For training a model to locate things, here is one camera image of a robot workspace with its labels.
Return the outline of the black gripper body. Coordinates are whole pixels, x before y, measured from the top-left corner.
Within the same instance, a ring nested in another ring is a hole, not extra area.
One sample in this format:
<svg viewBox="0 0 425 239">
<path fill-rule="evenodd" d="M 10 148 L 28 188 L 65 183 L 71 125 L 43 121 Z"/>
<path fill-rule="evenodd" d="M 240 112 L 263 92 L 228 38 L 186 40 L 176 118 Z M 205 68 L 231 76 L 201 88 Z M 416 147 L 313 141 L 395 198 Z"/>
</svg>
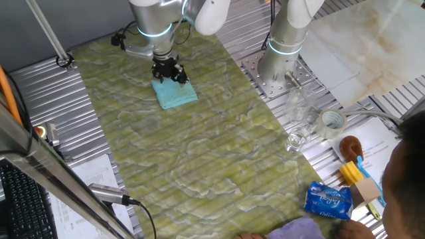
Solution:
<svg viewBox="0 0 425 239">
<path fill-rule="evenodd" d="M 174 58 L 168 58 L 167 60 L 153 59 L 152 68 L 161 68 L 163 70 L 164 78 L 173 78 L 174 65 L 177 61 Z"/>
</svg>

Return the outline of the person's left hand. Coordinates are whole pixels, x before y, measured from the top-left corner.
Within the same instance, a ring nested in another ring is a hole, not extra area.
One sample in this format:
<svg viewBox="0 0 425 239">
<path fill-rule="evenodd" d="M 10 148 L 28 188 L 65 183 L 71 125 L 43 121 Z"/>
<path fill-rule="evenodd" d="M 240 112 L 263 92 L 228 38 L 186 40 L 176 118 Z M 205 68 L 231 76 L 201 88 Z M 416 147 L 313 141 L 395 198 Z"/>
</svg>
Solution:
<svg viewBox="0 0 425 239">
<path fill-rule="evenodd" d="M 263 239 L 263 237 L 257 233 L 243 232 L 242 234 L 234 236 L 233 239 Z"/>
</svg>

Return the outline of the person's right hand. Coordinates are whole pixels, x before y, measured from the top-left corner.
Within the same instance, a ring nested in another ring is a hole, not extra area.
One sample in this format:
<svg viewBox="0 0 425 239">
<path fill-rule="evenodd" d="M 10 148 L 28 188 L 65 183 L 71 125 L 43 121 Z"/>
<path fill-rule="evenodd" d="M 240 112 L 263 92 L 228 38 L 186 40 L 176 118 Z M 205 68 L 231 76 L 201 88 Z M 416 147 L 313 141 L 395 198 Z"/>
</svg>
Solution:
<svg viewBox="0 0 425 239">
<path fill-rule="evenodd" d="M 341 227 L 337 233 L 338 239 L 375 239 L 375 235 L 364 224 L 347 220 L 342 222 Z"/>
</svg>

